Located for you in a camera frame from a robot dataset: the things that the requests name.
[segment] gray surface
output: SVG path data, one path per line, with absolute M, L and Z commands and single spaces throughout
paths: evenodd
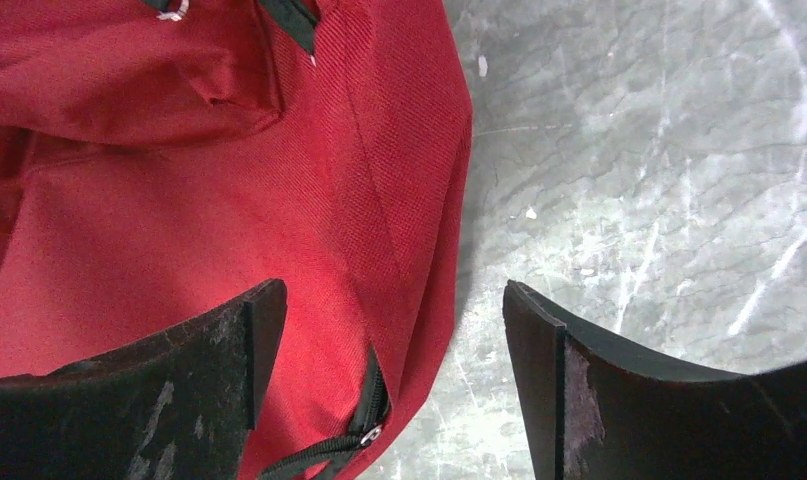
M 532 478 L 509 278 L 700 364 L 807 357 L 806 0 L 447 8 L 477 113 L 460 324 L 363 479 Z

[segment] zipper pull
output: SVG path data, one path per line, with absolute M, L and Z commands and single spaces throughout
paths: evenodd
M 368 448 L 374 443 L 374 440 L 379 438 L 382 435 L 382 425 L 377 425 L 376 427 L 372 428 L 368 433 L 359 440 L 359 448 Z

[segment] worn black plastic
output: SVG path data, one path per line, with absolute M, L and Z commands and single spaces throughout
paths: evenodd
M 537 480 L 807 480 L 807 361 L 702 367 L 516 282 L 503 316 Z
M 268 281 L 50 375 L 0 379 L 0 479 L 235 478 L 285 295 Z

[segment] red cloth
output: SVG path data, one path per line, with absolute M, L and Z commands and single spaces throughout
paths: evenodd
M 368 345 L 385 450 L 453 330 L 471 104 L 440 0 L 321 0 L 316 65 L 253 0 L 0 0 L 0 376 L 260 281 L 289 316 L 241 479 L 344 433 Z

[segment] scratched surface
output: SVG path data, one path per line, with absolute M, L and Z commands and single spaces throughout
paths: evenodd
M 363 479 L 531 479 L 522 280 L 669 355 L 807 358 L 807 0 L 446 0 L 477 118 L 459 326 Z

